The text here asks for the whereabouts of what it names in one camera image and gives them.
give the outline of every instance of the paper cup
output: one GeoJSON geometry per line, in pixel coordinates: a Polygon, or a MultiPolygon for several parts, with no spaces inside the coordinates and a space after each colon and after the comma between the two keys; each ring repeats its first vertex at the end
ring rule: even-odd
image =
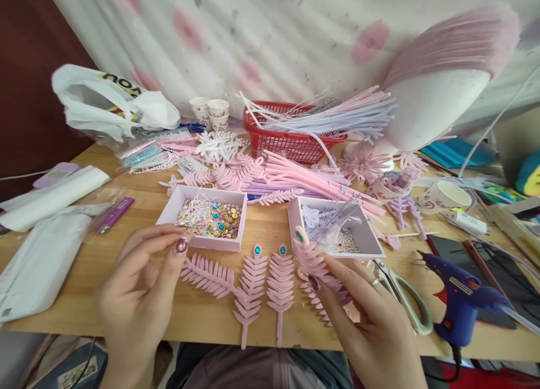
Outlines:
{"type": "Polygon", "coordinates": [[[471,205],[472,199],[463,189],[446,181],[434,183],[416,198],[420,212],[432,215],[461,206],[471,205]]]}
{"type": "Polygon", "coordinates": [[[210,123],[210,115],[208,114],[208,111],[193,111],[193,112],[195,114],[195,117],[197,118],[197,122],[203,125],[205,130],[212,129],[212,124],[210,123]]]}
{"type": "Polygon", "coordinates": [[[213,117],[229,116],[229,103],[224,99],[211,99],[206,105],[213,117]]]}
{"type": "Polygon", "coordinates": [[[226,132],[229,127],[229,115],[218,118],[210,116],[210,122],[212,123],[212,129],[226,132]]]}
{"type": "Polygon", "coordinates": [[[210,101],[210,98],[206,97],[195,97],[190,99],[190,105],[191,109],[193,109],[193,112],[199,112],[199,111],[207,111],[208,106],[206,103],[210,101]]]}
{"type": "Polygon", "coordinates": [[[379,200],[382,203],[387,203],[388,201],[391,201],[395,198],[400,198],[407,196],[406,194],[398,194],[397,192],[393,192],[386,188],[383,183],[381,182],[380,178],[377,178],[373,184],[364,192],[364,194],[369,195],[377,200],[379,200]]]}

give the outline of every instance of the scissors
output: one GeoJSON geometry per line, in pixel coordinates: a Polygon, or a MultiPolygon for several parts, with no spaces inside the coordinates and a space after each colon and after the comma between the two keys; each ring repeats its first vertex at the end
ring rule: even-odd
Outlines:
{"type": "Polygon", "coordinates": [[[411,321],[414,331],[421,336],[427,336],[433,331],[433,320],[429,313],[426,303],[422,300],[418,292],[403,278],[397,276],[391,271],[381,260],[371,260],[367,264],[367,269],[380,280],[381,284],[401,303],[407,312],[407,316],[411,321]],[[407,291],[415,300],[420,308],[422,318],[418,318],[414,308],[412,307],[405,291],[407,291]]]}

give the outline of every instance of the stack of paper cups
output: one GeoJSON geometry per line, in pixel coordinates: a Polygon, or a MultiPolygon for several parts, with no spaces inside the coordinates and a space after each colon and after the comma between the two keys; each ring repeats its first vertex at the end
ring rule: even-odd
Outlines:
{"type": "Polygon", "coordinates": [[[210,111],[212,129],[226,131],[229,127],[229,103],[224,99],[211,99],[206,105],[210,111]]]}
{"type": "Polygon", "coordinates": [[[212,126],[210,125],[210,114],[208,112],[208,105],[206,103],[209,101],[209,98],[206,97],[195,97],[190,99],[191,110],[197,118],[197,122],[204,126],[205,130],[210,130],[212,126]]]}

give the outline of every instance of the hand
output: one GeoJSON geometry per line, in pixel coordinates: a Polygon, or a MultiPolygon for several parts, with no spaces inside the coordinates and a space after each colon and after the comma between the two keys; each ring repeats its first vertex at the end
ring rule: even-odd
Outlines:
{"type": "Polygon", "coordinates": [[[358,260],[345,264],[325,255],[326,268],[342,282],[361,315],[353,323],[334,292],[310,276],[349,362],[366,389],[427,388],[415,334],[405,309],[358,260]]]}
{"type": "MultiPolygon", "coordinates": [[[[163,224],[134,232],[120,250],[109,278],[97,293],[109,352],[107,371],[112,370],[106,374],[102,388],[107,387],[106,381],[112,381],[111,373],[134,377],[135,371],[153,369],[190,238],[185,229],[163,224]],[[169,247],[158,269],[152,255],[169,247]]],[[[130,387],[125,381],[121,386],[130,387]]]]}

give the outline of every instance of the left hand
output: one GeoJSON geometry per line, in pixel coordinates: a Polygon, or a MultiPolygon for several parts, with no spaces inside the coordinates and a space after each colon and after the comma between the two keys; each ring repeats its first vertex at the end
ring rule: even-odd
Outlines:
{"type": "Polygon", "coordinates": [[[134,232],[125,242],[109,278],[97,294],[97,308],[116,369],[153,363],[169,324],[174,290],[191,235],[163,224],[134,232]],[[152,255],[170,248],[160,269],[152,255]]]}

